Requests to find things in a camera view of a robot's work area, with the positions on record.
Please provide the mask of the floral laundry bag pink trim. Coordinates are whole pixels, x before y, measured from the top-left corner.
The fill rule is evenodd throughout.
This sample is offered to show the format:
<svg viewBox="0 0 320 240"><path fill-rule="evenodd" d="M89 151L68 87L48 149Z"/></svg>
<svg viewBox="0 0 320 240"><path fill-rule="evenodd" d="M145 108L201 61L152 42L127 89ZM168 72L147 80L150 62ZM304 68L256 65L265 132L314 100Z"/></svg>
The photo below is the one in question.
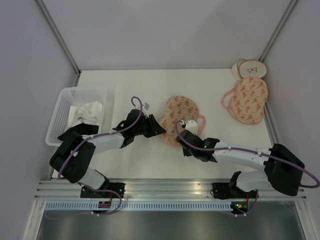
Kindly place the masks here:
<svg viewBox="0 0 320 240"><path fill-rule="evenodd" d="M200 125L197 128L197 135L200 137L206 126L206 119L200 114L199 107L196 103L183 95L171 96L166 103L166 110L159 120L159 124L166 130L166 133L161 134L162 140L169 145L179 147L180 144L176 141L178 134L175 130L175 124L178 121L195 121L200 120Z"/></svg>

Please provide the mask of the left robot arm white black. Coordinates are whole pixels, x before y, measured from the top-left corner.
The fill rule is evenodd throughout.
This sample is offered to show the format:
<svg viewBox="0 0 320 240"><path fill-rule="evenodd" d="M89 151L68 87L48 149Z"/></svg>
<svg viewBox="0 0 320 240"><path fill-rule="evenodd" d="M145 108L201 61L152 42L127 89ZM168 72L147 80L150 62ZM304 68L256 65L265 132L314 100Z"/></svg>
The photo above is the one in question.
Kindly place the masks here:
<svg viewBox="0 0 320 240"><path fill-rule="evenodd" d="M110 132L94 135L70 133L51 157L49 164L71 184L82 186L82 198L123 197L124 184L114 186L98 170L90 168L95 154L113 149L121 149L131 144L135 137L151 138L162 135L166 130L155 117L133 109L127 118Z"/></svg>

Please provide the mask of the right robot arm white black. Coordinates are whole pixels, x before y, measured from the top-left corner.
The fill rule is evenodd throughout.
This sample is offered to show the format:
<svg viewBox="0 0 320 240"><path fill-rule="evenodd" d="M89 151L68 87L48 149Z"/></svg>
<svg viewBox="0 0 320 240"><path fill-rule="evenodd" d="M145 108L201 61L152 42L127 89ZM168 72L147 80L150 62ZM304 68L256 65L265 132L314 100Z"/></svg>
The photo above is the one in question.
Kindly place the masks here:
<svg viewBox="0 0 320 240"><path fill-rule="evenodd" d="M185 157L252 168L250 172L238 171L232 175L228 192L235 198L262 189L274 189L292 197L298 194L305 164L282 144L275 143L271 148L241 148L217 138L201 139L188 130L179 133L176 140Z"/></svg>

